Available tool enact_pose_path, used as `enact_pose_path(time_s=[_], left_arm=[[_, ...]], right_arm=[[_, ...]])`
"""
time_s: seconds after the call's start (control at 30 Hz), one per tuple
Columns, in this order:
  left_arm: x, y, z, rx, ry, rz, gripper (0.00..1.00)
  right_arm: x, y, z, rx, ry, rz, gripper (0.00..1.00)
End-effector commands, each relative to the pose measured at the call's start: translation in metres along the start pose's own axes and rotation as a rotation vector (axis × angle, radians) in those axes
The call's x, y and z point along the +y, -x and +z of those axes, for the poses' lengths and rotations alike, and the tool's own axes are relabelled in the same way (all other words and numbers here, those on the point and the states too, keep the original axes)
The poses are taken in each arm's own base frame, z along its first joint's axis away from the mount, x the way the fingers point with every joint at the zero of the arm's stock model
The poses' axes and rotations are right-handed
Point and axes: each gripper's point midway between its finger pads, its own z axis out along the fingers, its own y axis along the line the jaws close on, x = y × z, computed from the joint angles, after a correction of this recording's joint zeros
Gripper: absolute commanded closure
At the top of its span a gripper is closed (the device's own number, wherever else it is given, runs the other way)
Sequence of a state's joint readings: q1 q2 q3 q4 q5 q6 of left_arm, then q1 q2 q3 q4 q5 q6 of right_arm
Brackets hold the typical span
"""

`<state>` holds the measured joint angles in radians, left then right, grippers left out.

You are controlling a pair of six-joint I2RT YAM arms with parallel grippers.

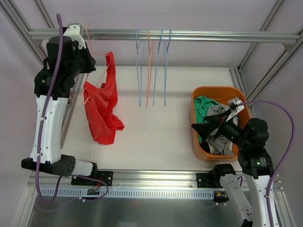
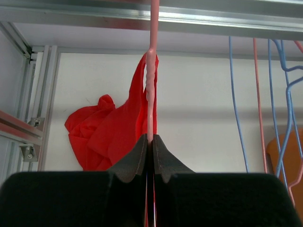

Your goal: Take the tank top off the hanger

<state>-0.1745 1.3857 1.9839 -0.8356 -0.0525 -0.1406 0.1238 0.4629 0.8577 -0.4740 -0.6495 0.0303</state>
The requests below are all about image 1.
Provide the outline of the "grey tank top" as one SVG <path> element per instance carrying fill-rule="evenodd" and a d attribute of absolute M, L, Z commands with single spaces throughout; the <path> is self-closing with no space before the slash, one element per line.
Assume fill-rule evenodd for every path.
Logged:
<path fill-rule="evenodd" d="M 222 114 L 229 110 L 229 107 L 223 104 L 212 105 L 208 108 L 206 116 Z M 234 155 L 232 150 L 232 142 L 224 136 L 218 137 L 216 140 L 208 140 L 203 144 L 204 150 L 211 155 Z"/>

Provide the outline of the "green tank top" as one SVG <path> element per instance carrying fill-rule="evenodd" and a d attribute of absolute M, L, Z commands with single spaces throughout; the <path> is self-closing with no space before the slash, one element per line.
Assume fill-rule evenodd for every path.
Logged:
<path fill-rule="evenodd" d="M 204 118 L 207 116 L 207 111 L 211 106 L 219 105 L 220 103 L 205 96 L 194 98 L 194 111 L 196 115 L 196 123 L 205 123 Z"/>

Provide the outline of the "red tank top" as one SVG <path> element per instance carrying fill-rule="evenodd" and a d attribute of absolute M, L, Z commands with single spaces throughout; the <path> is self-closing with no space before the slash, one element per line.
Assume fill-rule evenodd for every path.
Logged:
<path fill-rule="evenodd" d="M 88 81 L 83 85 L 84 107 L 93 140 L 101 145 L 111 145 L 116 131 L 123 130 L 124 124 L 114 115 L 118 102 L 116 84 L 116 62 L 112 52 L 106 54 L 106 81 L 97 87 Z"/>

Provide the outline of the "pink hanger with green top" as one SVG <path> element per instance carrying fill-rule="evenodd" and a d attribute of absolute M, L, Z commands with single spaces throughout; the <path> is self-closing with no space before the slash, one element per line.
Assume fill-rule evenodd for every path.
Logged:
<path fill-rule="evenodd" d="M 148 44 L 148 75 L 147 75 L 147 93 L 146 93 L 146 107 L 148 107 L 149 102 L 149 94 L 150 94 L 150 86 L 151 86 L 151 78 L 152 78 L 152 59 L 153 59 L 153 50 L 154 50 L 154 42 L 150 41 L 150 30 L 148 30 L 147 34 L 147 44 Z"/>

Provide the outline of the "blue hanger with white top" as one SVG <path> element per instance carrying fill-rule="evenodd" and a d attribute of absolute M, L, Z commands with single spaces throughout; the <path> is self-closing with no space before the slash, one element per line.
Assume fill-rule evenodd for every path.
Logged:
<path fill-rule="evenodd" d="M 155 104 L 158 64 L 159 64 L 159 55 L 160 55 L 160 46 L 161 46 L 161 42 L 162 42 L 162 37 L 163 37 L 163 28 L 161 29 L 160 39 L 159 39 L 158 47 L 157 47 L 157 58 L 156 58 L 155 77 L 154 77 L 154 84 L 153 84 L 152 106 L 154 106 L 154 104 Z"/>

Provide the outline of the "blue hanger with black top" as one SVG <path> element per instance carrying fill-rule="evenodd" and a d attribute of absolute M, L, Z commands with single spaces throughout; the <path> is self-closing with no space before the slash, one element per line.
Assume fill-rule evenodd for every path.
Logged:
<path fill-rule="evenodd" d="M 167 76 L 168 76 L 168 54 L 169 54 L 169 46 L 172 37 L 172 30 L 169 30 L 169 40 L 164 42 L 164 106 L 167 103 Z"/>

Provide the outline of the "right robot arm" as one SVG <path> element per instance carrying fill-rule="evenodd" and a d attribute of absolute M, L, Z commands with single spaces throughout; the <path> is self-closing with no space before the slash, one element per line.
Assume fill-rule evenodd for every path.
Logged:
<path fill-rule="evenodd" d="M 204 140 L 224 136 L 238 147 L 238 162 L 249 187 L 250 200 L 238 185 L 237 175 L 230 164 L 215 165 L 197 185 L 200 187 L 204 183 L 224 188 L 241 227 L 277 227 L 279 223 L 270 182 L 273 163 L 265 149 L 269 138 L 267 123 L 251 118 L 241 128 L 223 113 L 208 116 L 206 123 L 194 123 L 191 127 Z"/>

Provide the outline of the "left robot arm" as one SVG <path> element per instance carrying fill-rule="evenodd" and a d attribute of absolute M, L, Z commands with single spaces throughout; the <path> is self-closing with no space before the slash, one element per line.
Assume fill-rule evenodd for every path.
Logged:
<path fill-rule="evenodd" d="M 94 164 L 62 154 L 61 130 L 75 78 L 95 71 L 96 61 L 83 38 L 68 36 L 63 37 L 61 59 L 58 60 L 59 41 L 57 36 L 49 39 L 46 44 L 48 56 L 35 77 L 35 140 L 30 156 L 21 161 L 21 167 L 58 176 L 82 175 L 86 184 L 93 185 L 98 181 Z"/>

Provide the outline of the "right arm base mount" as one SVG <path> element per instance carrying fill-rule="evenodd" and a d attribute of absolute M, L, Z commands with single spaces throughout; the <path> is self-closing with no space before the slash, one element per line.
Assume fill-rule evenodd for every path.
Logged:
<path fill-rule="evenodd" d="M 209 173 L 196 173 L 197 188 L 215 188 L 213 177 Z"/>

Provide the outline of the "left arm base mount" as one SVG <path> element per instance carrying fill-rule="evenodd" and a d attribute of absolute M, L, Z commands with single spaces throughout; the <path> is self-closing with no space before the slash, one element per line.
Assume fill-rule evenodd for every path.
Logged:
<path fill-rule="evenodd" d="M 93 175 L 88 176 L 88 178 L 101 180 L 107 186 L 112 186 L 113 175 L 114 173 L 112 171 L 97 171 Z M 79 178 L 78 176 L 76 178 L 73 177 L 71 180 L 71 185 L 75 185 L 75 186 L 96 186 L 97 183 L 98 182 L 96 181 Z"/>

